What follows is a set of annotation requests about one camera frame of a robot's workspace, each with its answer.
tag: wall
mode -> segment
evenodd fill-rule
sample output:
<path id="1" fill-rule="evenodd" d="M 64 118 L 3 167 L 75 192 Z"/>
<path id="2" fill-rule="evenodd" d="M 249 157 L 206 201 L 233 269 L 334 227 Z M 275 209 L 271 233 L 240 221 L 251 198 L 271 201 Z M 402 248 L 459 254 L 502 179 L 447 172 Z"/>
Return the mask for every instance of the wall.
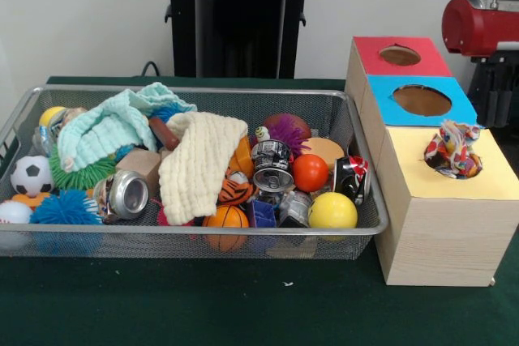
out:
<path id="1" fill-rule="evenodd" d="M 432 36 L 448 0 L 307 0 L 299 78 L 343 78 L 352 35 Z M 169 0 L 0 0 L 0 84 L 5 106 L 49 75 L 136 75 L 155 60 L 172 74 Z M 448 56 L 456 76 L 468 61 Z"/>

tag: green spiky ball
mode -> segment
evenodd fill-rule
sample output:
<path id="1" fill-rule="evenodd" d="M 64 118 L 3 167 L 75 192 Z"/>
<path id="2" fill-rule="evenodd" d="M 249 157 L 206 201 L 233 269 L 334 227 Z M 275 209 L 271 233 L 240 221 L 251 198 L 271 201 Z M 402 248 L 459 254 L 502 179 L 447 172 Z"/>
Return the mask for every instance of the green spiky ball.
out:
<path id="1" fill-rule="evenodd" d="M 88 190 L 115 173 L 115 161 L 110 158 L 103 158 L 77 172 L 67 173 L 61 168 L 57 147 L 52 151 L 49 165 L 54 185 L 60 190 Z"/>

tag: shape sorter box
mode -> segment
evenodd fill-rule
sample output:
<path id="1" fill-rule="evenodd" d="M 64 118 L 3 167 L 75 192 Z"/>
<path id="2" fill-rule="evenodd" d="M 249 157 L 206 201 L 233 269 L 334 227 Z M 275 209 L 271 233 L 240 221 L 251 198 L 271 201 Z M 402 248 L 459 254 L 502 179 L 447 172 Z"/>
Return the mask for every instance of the shape sorter box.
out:
<path id="1" fill-rule="evenodd" d="M 438 50 L 427 38 L 354 38 L 346 92 L 388 208 L 376 238 L 386 282 L 489 285 L 519 223 L 519 181 L 489 130 L 474 145 L 477 177 L 451 179 L 425 163 L 444 119 L 476 122 Z"/>

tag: white cloth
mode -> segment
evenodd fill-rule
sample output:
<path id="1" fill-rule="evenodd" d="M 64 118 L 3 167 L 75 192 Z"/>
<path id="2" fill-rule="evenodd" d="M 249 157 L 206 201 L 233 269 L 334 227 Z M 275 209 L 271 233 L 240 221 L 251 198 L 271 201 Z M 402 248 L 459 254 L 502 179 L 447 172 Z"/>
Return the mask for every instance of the white cloth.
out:
<path id="1" fill-rule="evenodd" d="M 159 168 L 164 213 L 171 225 L 215 215 L 229 161 L 247 124 L 214 113 L 177 113 L 167 126 L 181 139 Z"/>

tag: wire mesh basket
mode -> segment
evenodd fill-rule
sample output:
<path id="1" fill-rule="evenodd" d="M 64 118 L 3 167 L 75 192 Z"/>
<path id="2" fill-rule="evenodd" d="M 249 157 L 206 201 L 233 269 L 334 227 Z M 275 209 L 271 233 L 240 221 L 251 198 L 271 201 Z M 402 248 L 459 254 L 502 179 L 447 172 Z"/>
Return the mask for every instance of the wire mesh basket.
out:
<path id="1" fill-rule="evenodd" d="M 126 87 L 53 86 L 33 88 L 15 107 L 0 132 L 0 199 L 14 193 L 9 176 L 14 163 L 34 154 L 32 134 L 49 107 L 91 109 Z M 172 88 L 199 111 L 237 117 L 249 131 L 274 113 L 295 113 L 321 137 L 347 151 L 371 157 L 353 101 L 343 92 Z M 158 206 L 149 202 L 137 220 L 114 225 L 0 224 L 0 256 L 95 258 L 314 258 L 356 259 L 371 237 L 388 224 L 384 199 L 375 174 L 371 190 L 358 208 L 356 229 L 237 229 L 157 226 Z M 244 242 L 222 252 L 211 240 Z"/>

